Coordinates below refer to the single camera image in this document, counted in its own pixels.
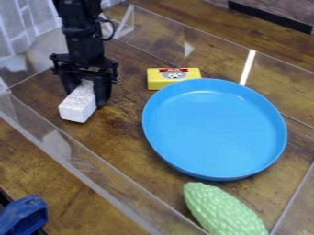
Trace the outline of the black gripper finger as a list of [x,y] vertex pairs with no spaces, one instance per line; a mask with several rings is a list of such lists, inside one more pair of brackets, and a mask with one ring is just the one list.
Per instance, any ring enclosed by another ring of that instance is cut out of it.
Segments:
[[94,94],[98,108],[102,108],[110,100],[113,94],[113,84],[118,81],[120,77],[112,75],[100,76],[94,80]]
[[66,89],[67,94],[70,95],[71,92],[78,88],[82,84],[82,80],[77,73],[62,73],[61,74],[62,83]]

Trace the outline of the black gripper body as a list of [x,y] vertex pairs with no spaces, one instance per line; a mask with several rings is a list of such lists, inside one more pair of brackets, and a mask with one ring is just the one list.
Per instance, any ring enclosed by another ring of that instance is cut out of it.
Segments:
[[118,62],[105,56],[105,41],[113,36],[104,38],[101,26],[87,28],[62,27],[66,36],[67,53],[54,53],[53,71],[67,79],[94,80],[105,76],[109,80],[118,80]]

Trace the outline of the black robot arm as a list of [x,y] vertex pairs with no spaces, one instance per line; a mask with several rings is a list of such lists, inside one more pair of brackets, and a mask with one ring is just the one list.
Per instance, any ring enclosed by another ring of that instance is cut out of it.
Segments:
[[62,79],[67,94],[82,84],[93,82],[97,106],[102,108],[112,98],[113,83],[118,81],[120,63],[105,56],[105,41],[113,39],[116,32],[105,38],[102,23],[116,25],[101,17],[101,0],[53,0],[62,19],[62,32],[67,41],[67,53],[50,56],[53,72]]

